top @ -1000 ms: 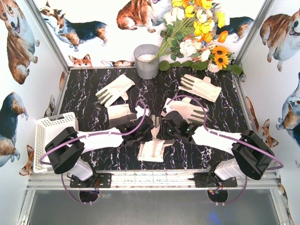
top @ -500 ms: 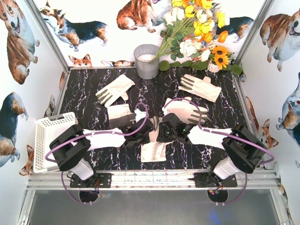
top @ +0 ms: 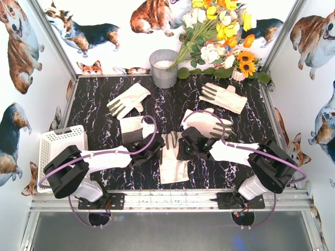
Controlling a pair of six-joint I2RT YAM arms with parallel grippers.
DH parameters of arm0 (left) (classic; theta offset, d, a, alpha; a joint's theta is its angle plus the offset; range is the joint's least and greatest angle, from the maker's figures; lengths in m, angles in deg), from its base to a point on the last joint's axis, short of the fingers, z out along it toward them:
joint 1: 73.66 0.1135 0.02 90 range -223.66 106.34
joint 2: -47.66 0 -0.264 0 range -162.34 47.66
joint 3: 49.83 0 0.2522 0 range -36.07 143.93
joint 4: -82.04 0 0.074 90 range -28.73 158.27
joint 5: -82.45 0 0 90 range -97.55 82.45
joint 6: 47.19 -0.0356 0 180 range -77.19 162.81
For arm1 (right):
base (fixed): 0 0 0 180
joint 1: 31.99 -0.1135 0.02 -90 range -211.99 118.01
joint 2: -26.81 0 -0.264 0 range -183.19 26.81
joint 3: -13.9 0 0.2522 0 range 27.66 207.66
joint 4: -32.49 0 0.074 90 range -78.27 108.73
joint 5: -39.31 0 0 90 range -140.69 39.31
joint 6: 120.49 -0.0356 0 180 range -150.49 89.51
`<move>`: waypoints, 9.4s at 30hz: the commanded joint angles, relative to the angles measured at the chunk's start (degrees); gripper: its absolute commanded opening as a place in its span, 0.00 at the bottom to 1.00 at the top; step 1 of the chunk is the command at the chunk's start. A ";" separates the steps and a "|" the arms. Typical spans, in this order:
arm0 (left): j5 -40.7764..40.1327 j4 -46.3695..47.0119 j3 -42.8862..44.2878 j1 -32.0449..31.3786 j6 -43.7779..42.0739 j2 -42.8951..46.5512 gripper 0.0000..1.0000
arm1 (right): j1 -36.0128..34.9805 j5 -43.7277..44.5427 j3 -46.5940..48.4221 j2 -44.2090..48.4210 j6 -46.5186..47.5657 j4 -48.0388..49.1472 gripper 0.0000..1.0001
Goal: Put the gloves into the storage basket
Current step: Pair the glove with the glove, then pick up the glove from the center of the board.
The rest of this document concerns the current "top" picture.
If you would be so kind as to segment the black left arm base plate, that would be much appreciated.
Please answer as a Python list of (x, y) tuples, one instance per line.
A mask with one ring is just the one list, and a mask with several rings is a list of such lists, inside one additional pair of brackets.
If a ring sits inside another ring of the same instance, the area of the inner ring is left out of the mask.
[(121, 192), (108, 192), (103, 194), (95, 202), (89, 202), (87, 199), (80, 198), (78, 209), (80, 210), (122, 210), (125, 203), (125, 194)]

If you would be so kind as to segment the grey striped work glove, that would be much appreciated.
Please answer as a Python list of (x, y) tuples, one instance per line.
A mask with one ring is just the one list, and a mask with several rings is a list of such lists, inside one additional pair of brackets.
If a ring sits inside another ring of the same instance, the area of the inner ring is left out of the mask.
[(137, 143), (154, 132), (153, 123), (146, 123), (143, 116), (122, 118), (120, 120), (122, 143)]

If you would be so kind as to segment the white glove green fingers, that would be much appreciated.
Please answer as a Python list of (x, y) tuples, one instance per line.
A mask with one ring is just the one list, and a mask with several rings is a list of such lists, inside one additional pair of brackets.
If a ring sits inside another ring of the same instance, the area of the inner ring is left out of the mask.
[(187, 109), (181, 122), (181, 127), (186, 130), (189, 127), (195, 127), (201, 135), (206, 138), (221, 138), (225, 131), (224, 138), (227, 139), (231, 133), (232, 122), (221, 118), (220, 122), (216, 117), (207, 112), (192, 113)]

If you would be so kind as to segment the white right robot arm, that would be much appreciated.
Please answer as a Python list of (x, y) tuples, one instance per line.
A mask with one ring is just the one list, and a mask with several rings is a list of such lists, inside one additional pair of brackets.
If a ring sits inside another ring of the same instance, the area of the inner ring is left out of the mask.
[(298, 171), (296, 163), (274, 141), (243, 144), (206, 138), (195, 127), (181, 133), (178, 160), (198, 157), (203, 160), (231, 162), (252, 168), (254, 175), (233, 192), (237, 203), (245, 203), (268, 192), (282, 193)]

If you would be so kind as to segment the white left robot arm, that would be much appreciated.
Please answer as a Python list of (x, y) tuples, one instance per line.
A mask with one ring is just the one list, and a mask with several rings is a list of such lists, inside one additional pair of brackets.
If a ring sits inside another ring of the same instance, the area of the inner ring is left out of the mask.
[(88, 175), (111, 168), (139, 166), (164, 146), (162, 137), (156, 133), (138, 143), (102, 151), (81, 151), (76, 145), (70, 145), (45, 166), (38, 187), (50, 188), (57, 199), (75, 196), (90, 203), (104, 202), (108, 193)]

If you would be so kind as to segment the long white glove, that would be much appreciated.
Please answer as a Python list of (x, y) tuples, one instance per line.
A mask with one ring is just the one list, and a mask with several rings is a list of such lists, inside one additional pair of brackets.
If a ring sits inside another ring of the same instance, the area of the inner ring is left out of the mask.
[(160, 153), (159, 169), (161, 184), (188, 181), (188, 161), (177, 159), (179, 152), (178, 140), (181, 138), (181, 132), (172, 131), (168, 134), (162, 134), (161, 137), (165, 144)]

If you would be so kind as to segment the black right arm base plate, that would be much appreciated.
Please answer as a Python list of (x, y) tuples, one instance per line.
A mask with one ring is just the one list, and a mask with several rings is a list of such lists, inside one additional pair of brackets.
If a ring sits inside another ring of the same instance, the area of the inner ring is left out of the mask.
[(263, 196), (256, 196), (248, 200), (235, 190), (222, 190), (216, 193), (215, 198), (211, 198), (218, 204), (218, 209), (264, 209), (265, 203)]

